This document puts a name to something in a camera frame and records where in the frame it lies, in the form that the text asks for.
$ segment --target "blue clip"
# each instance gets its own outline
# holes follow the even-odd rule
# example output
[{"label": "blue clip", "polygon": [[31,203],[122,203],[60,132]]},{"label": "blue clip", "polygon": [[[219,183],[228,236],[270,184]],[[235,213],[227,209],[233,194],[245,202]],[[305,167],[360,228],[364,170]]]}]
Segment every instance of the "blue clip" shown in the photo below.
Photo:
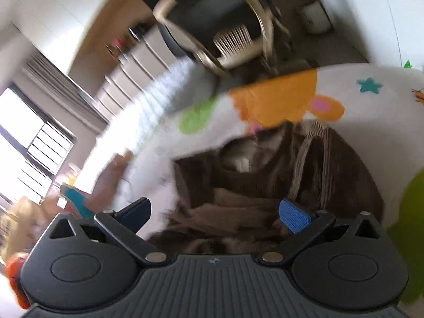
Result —
[{"label": "blue clip", "polygon": [[294,233],[299,233],[312,223],[312,216],[284,199],[280,202],[280,220]]},{"label": "blue clip", "polygon": [[69,201],[71,201],[75,208],[80,213],[83,219],[92,219],[94,218],[94,213],[85,207],[86,198],[80,194],[78,191],[74,190],[69,185],[63,184],[60,187],[61,194]]}]

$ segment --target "floor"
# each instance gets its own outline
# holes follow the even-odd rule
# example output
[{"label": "floor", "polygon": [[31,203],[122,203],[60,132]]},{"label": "floor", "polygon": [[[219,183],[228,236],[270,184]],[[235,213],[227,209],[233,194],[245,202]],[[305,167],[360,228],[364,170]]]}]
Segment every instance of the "floor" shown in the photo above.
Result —
[{"label": "floor", "polygon": [[338,32],[308,35],[297,15],[296,8],[310,4],[315,0],[274,0],[281,10],[285,27],[293,38],[296,57],[315,62],[318,67],[340,63],[362,63],[367,60]]}]

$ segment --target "window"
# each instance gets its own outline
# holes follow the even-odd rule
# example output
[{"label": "window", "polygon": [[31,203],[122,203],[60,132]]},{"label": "window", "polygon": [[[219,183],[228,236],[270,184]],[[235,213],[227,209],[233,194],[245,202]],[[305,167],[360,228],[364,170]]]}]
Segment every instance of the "window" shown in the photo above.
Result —
[{"label": "window", "polygon": [[0,95],[0,193],[38,203],[49,189],[74,136],[14,83]]}]

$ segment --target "chair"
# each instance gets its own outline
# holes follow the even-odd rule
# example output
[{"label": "chair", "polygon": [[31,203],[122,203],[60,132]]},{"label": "chair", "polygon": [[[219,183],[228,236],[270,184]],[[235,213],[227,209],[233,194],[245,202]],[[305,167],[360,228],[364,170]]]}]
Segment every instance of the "chair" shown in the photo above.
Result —
[{"label": "chair", "polygon": [[217,74],[260,56],[272,69],[276,36],[287,57],[291,53],[290,33],[271,0],[160,0],[153,14],[164,26],[164,38],[171,33],[174,42]]}]

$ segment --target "teal star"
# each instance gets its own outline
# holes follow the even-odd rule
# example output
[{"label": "teal star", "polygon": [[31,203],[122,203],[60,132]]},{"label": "teal star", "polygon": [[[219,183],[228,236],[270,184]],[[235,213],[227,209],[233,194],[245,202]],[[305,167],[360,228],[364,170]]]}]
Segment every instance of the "teal star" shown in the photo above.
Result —
[{"label": "teal star", "polygon": [[369,77],[367,80],[357,80],[358,85],[361,85],[361,92],[372,92],[378,94],[378,89],[382,88],[383,85],[377,82],[374,82],[372,77]]}]

